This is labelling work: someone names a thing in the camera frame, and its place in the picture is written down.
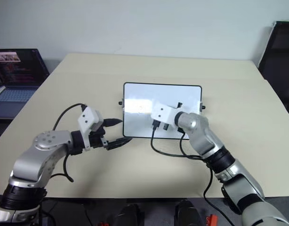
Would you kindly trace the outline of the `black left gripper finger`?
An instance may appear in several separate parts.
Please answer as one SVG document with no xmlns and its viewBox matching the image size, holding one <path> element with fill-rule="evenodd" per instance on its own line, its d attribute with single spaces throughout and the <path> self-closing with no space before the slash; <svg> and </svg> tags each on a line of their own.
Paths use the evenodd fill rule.
<svg viewBox="0 0 289 226">
<path fill-rule="evenodd" d="M 115 126 L 119 123 L 122 123 L 121 119 L 117 119 L 117 118 L 108 118 L 108 119 L 104 119 L 102 126 L 103 127 L 112 127 Z"/>
<path fill-rule="evenodd" d="M 124 146 L 125 144 L 127 144 L 128 142 L 130 142 L 133 138 L 132 137 L 122 137 L 122 138 L 118 138 L 112 142 L 107 142 L 107 146 L 106 149 L 107 150 L 112 150 L 115 148 L 119 148 Z"/>
</svg>

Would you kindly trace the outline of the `open blue laptop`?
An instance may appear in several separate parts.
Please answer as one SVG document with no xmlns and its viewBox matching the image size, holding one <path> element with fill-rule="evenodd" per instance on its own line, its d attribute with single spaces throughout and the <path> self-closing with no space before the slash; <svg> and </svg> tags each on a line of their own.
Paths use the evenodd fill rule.
<svg viewBox="0 0 289 226">
<path fill-rule="evenodd" d="M 0 49 L 0 119 L 15 118 L 48 76 L 38 49 Z"/>
</svg>

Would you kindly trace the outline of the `black office chair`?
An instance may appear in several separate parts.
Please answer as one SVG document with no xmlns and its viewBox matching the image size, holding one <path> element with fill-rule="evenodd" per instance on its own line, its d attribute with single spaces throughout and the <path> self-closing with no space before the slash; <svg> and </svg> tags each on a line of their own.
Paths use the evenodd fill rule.
<svg viewBox="0 0 289 226">
<path fill-rule="evenodd" d="M 258 70 L 289 112 L 289 21 L 274 22 Z"/>
</svg>

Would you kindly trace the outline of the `dark rounded shape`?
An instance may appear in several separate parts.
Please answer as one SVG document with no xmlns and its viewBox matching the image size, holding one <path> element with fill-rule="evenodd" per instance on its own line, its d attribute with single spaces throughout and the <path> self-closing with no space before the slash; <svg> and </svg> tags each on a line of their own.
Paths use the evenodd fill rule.
<svg viewBox="0 0 289 226">
<path fill-rule="evenodd" d="M 189 200 L 182 200 L 175 206 L 174 226 L 204 226 L 201 217 Z"/>
<path fill-rule="evenodd" d="M 114 221 L 114 226 L 145 226 L 145 213 L 137 204 L 125 206 Z"/>
</svg>

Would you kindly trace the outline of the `black framed whiteboard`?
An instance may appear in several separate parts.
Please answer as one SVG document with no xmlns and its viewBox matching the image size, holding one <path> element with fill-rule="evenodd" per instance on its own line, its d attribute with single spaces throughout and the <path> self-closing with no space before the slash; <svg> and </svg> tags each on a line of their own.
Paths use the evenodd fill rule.
<svg viewBox="0 0 289 226">
<path fill-rule="evenodd" d="M 200 114 L 202 87 L 199 85 L 154 84 L 126 82 L 123 85 L 123 135 L 137 138 L 179 139 L 177 126 L 151 118 L 152 105 L 160 102 L 181 112 Z"/>
</svg>

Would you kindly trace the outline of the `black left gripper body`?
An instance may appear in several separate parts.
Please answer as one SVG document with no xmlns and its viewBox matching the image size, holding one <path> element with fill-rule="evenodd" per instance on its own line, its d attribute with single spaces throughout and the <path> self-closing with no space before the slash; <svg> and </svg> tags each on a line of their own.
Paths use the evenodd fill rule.
<svg viewBox="0 0 289 226">
<path fill-rule="evenodd" d="M 104 135 L 105 130 L 102 126 L 99 127 L 96 131 L 91 131 L 88 136 L 90 147 L 92 148 L 106 147 L 107 141 Z"/>
</svg>

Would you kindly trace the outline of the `red plastic clip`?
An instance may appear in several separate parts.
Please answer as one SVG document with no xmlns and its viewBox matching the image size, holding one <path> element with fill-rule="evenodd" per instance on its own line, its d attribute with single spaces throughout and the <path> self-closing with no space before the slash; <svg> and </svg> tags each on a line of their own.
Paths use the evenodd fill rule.
<svg viewBox="0 0 289 226">
<path fill-rule="evenodd" d="M 206 226 L 217 226 L 218 217 L 217 215 L 211 214 L 206 217 Z"/>
</svg>

